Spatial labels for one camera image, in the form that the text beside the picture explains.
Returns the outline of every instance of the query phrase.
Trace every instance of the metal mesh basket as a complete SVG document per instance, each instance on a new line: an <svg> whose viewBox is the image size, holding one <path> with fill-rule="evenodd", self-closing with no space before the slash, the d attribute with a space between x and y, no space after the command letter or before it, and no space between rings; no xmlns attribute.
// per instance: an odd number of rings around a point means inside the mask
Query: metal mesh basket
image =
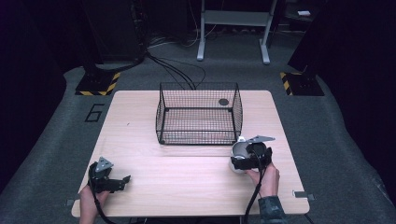
<svg viewBox="0 0 396 224"><path fill-rule="evenodd" d="M242 130L238 84L231 82L160 85L156 133L164 145L232 145Z"/></svg>

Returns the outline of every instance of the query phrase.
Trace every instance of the table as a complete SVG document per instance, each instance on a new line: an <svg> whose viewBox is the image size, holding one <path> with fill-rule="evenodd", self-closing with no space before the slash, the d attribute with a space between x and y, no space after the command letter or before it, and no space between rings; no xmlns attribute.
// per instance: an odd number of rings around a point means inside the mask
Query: table
<svg viewBox="0 0 396 224"><path fill-rule="evenodd" d="M269 12L244 12L244 11L222 11L206 10L205 0L201 5L201 38L198 48L197 60L202 61L205 53L205 25L222 24L222 25L246 25L246 26L263 26L265 27L264 35L260 39L260 49L262 51L262 62L270 63L267 49L267 39L270 32L271 23L274 17L276 1L273 0Z"/></svg>
<svg viewBox="0 0 396 224"><path fill-rule="evenodd" d="M266 142L274 151L280 171L279 199L287 214L309 211L290 147L269 91L240 91L243 105L242 135L272 136ZM254 191L248 175L229 166L231 146L160 145L155 133L158 91L117 91L99 134L91 160L100 156L114 163L110 178L132 179L123 191L108 197L109 217L242 216ZM87 183L84 176L80 189ZM254 203L250 214L259 214ZM79 201L72 215L79 217Z"/></svg>

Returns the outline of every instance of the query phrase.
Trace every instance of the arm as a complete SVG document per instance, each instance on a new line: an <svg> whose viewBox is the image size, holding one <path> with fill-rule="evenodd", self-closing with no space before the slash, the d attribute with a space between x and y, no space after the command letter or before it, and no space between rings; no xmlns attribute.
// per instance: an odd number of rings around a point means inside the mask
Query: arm
<svg viewBox="0 0 396 224"><path fill-rule="evenodd" d="M247 174L257 185L260 180L258 172L247 170ZM279 171L270 163L262 179L262 187L260 188L259 207L262 223L288 223L285 212L283 211L280 200L277 197L277 190L279 185Z"/></svg>
<svg viewBox="0 0 396 224"><path fill-rule="evenodd" d="M103 206L105 204L106 198L110 191L102 191L96 194L96 198L99 200L100 204ZM79 209L80 218L79 224L92 224L98 215L95 202L93 201L93 195L90 186L85 186L79 193Z"/></svg>

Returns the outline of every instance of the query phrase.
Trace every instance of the gray carpet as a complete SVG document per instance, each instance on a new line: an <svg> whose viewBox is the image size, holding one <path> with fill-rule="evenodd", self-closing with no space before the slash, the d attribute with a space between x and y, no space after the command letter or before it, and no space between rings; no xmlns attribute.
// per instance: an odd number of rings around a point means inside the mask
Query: gray carpet
<svg viewBox="0 0 396 224"><path fill-rule="evenodd" d="M205 69L205 81L232 81L241 90L273 94L305 191L314 194L308 215L315 223L396 223L380 177L363 158L347 133L332 93L319 78L323 97L288 96L280 72L287 66L300 35L276 34L269 49L271 64L263 65L257 35L218 36L207 40L205 60L196 61L198 43L186 48L167 44L149 49L156 57L191 63ZM169 62L199 81L201 69ZM76 199L96 139L113 94L77 96L82 68L64 74L67 90L46 130L0 196L0 223L78 223L66 200ZM174 81L150 59L120 75L115 91L158 90ZM93 104L103 110L98 122L84 122ZM129 218L111 218L128 223ZM305 216L289 216L290 223L309 223ZM251 223L260 223L257 216Z"/></svg>

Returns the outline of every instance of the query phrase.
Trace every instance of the hand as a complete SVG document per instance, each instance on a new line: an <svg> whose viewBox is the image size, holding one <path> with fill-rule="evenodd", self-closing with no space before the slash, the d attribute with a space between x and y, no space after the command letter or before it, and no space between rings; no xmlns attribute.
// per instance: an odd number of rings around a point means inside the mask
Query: hand
<svg viewBox="0 0 396 224"><path fill-rule="evenodd" d="M255 172L253 170L246 170L246 173L250 176L255 185L259 183L259 172ZM262 187L259 191L262 198L277 195L279 178L279 170L276 169L273 163L268 164L267 169L265 170L264 177L262 178Z"/></svg>
<svg viewBox="0 0 396 224"><path fill-rule="evenodd" d="M110 194L110 191L96 193L96 198L99 200L101 206L105 204L108 194ZM79 198L79 224L92 224L98 215L98 211L96 209L90 186L87 185L81 190Z"/></svg>

